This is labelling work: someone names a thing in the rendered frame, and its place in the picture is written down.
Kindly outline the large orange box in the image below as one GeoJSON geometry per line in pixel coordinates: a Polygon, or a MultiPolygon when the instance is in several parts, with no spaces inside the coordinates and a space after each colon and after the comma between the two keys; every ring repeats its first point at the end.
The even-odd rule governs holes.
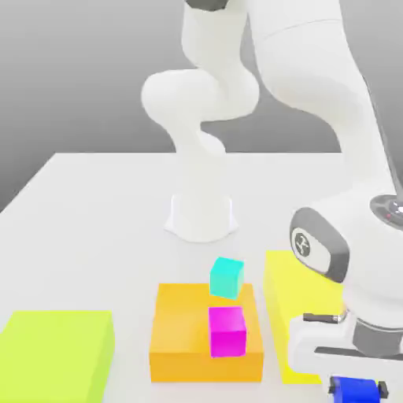
{"type": "Polygon", "coordinates": [[[207,283],[162,283],[149,350],[153,383],[259,383],[264,348],[253,286],[242,286],[235,301],[214,297],[207,283]],[[242,307],[246,322],[246,353],[239,357],[210,355],[211,307],[242,307]]]}

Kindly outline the large lime box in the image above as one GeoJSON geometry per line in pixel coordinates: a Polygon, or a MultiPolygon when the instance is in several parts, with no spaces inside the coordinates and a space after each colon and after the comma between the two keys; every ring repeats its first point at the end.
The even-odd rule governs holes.
{"type": "Polygon", "coordinates": [[[103,403],[110,311],[17,310],[0,331],[0,403],[103,403]]]}

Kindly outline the large yellow box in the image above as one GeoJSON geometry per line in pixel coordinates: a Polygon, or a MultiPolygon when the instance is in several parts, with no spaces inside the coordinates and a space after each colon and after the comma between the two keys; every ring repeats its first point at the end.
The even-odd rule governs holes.
{"type": "Polygon", "coordinates": [[[318,375],[298,373],[288,365],[290,321],[305,312],[339,314],[342,286],[306,268],[289,250],[269,250],[263,290],[283,383],[319,384],[318,375]]]}

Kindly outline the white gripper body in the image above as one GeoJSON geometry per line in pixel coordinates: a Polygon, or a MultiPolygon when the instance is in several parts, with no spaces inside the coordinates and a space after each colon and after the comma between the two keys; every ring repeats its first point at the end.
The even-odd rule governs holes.
{"type": "Polygon", "coordinates": [[[353,344],[354,316],[340,324],[290,321],[288,363],[296,372],[317,374],[324,383],[332,376],[374,379],[403,386],[403,351],[395,357],[368,357],[353,344]]]}

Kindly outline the small cyan cube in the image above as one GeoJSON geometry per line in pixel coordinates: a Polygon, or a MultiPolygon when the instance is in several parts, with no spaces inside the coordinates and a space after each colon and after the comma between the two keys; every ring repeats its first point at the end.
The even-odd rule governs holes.
{"type": "Polygon", "coordinates": [[[218,257],[209,273],[212,296],[236,300],[244,283],[244,262],[218,257]]]}

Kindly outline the small blue cube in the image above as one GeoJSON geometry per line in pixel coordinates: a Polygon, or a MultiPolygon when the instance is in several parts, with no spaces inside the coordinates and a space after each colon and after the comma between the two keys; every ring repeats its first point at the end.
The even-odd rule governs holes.
{"type": "Polygon", "coordinates": [[[380,403],[378,386],[372,379],[335,377],[333,403],[380,403]]]}

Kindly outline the small magenta cube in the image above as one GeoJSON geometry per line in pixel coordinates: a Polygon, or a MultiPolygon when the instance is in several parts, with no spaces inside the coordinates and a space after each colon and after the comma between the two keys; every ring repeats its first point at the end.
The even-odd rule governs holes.
{"type": "Polygon", "coordinates": [[[241,306],[210,307],[209,349],[213,358],[246,355],[247,328],[241,306]]]}

